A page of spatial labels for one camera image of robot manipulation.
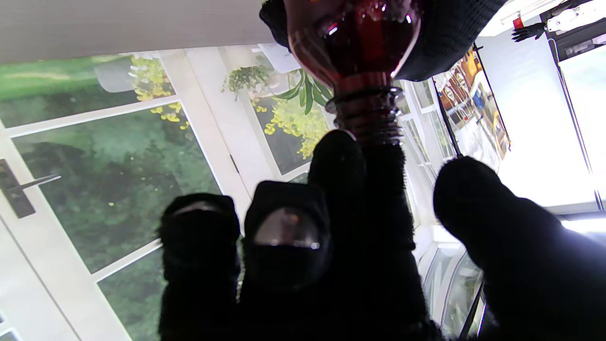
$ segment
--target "poster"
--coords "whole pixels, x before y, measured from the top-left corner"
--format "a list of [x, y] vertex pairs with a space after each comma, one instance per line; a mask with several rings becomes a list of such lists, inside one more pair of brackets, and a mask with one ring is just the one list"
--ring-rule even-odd
[[498, 169], [510, 140], [477, 52], [434, 80], [461, 152]]

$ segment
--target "white ceiling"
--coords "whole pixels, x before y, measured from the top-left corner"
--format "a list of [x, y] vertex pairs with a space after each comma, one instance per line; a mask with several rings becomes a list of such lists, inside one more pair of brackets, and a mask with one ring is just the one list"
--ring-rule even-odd
[[255, 0], [3, 0], [0, 63], [273, 42]]

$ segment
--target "spiral glass neck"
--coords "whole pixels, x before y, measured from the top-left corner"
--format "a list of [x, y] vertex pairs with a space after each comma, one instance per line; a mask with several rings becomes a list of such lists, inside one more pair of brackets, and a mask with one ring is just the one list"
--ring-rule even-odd
[[371, 87], [330, 100], [326, 109], [336, 114], [335, 125], [351, 132], [363, 146], [400, 145], [402, 111], [396, 102], [404, 96], [399, 87]]

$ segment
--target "red glass bulb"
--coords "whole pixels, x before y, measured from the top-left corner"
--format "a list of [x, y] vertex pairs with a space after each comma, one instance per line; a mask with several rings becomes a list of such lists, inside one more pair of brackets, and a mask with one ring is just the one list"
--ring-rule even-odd
[[293, 54], [335, 95], [390, 86], [419, 36], [419, 0], [284, 0]]

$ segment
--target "green leaves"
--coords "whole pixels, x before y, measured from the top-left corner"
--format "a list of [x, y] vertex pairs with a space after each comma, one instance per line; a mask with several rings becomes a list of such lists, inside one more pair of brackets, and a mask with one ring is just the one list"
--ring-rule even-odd
[[307, 115], [311, 111], [311, 106], [313, 105], [313, 91], [311, 89], [312, 85], [309, 81], [309, 78], [305, 77], [305, 114]]
[[275, 98], [280, 100], [293, 100], [299, 96], [299, 105], [305, 108], [305, 114], [308, 115], [311, 111], [313, 103], [316, 102], [322, 107], [325, 107], [329, 99], [332, 98], [330, 90], [323, 84], [310, 77], [303, 69], [299, 69], [301, 80], [292, 89], [275, 95]]
[[230, 72], [229, 76], [225, 78], [221, 92], [225, 92], [226, 89], [233, 93], [244, 89], [252, 90], [258, 84], [266, 85], [269, 77], [269, 69], [265, 66], [241, 67]]

